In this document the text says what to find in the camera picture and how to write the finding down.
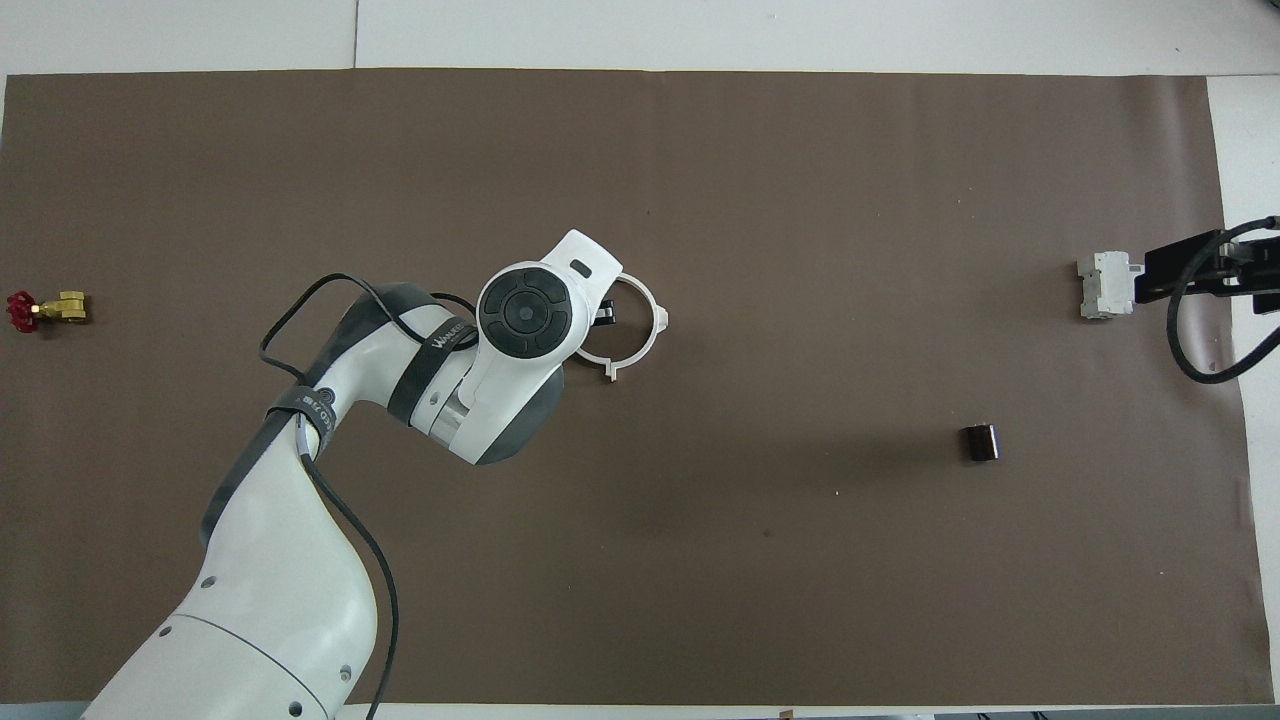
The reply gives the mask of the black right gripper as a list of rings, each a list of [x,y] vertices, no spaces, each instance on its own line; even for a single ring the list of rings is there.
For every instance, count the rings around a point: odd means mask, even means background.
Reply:
[[[1171,296],[1175,281],[1188,263],[1216,237],[1217,231],[1204,232],[1144,255],[1144,270],[1135,278],[1135,301],[1152,304]],[[1280,238],[1240,240],[1231,243],[1236,263],[1234,288],[1248,295],[1280,293]],[[1201,263],[1185,287],[1187,295],[1221,296],[1233,278],[1233,260],[1219,250]]]

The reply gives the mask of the grey circuit breaker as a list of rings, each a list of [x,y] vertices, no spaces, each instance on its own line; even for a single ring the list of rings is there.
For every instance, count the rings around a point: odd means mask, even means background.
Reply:
[[[1137,305],[1137,278],[1146,273],[1128,252],[1088,252],[1076,260],[1082,281],[1079,315],[1085,320],[1108,320],[1132,315]]]

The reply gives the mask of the brown paper table mat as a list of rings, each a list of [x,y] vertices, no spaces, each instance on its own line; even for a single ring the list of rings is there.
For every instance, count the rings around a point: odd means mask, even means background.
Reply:
[[[1240,392],[1075,260],[1224,223],[1188,77],[23,76],[0,140],[0,703],[90,700],[196,582],[320,275],[476,297],[576,228],[669,310],[471,468],[320,457],[399,585],[393,702],[1272,698]],[[960,430],[997,427],[969,462]]]

